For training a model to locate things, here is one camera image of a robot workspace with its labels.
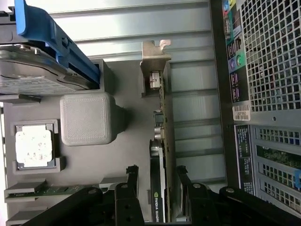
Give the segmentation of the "silver CPU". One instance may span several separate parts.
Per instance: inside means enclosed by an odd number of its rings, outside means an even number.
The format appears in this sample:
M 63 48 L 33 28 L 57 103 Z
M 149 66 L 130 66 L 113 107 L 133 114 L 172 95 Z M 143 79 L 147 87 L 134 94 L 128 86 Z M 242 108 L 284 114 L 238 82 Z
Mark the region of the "silver CPU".
M 16 161 L 24 167 L 46 167 L 52 161 L 52 134 L 45 125 L 23 126 L 15 138 Z

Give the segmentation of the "open black PC case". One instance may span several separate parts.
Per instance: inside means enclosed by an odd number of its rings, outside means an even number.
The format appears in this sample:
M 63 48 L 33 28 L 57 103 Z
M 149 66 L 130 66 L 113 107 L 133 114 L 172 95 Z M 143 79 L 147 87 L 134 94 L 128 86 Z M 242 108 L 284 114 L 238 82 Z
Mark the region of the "open black PC case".
M 301 218 L 301 0 L 209 0 L 229 186 Z

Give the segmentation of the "green RAM stick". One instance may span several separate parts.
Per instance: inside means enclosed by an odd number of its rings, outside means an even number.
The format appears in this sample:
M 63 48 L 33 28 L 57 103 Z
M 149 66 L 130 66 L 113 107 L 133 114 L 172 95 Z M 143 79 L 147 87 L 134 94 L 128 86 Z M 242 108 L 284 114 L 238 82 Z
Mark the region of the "green RAM stick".
M 96 185 L 73 185 L 73 186 L 45 186 L 40 190 L 33 193 L 15 193 L 9 194 L 8 198 L 28 198 L 28 197 L 42 197 L 42 196 L 55 196 L 55 195 L 70 195 L 76 193 L 77 191 L 87 188 L 87 187 L 97 187 Z

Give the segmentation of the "silver hard disk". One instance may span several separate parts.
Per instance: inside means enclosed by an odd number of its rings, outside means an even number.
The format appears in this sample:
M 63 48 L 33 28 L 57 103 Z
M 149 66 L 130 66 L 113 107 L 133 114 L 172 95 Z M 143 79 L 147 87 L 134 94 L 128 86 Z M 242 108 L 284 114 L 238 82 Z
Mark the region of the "silver hard disk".
M 0 45 L 2 95 L 63 95 L 96 87 L 74 70 L 59 65 L 37 47 L 24 44 Z

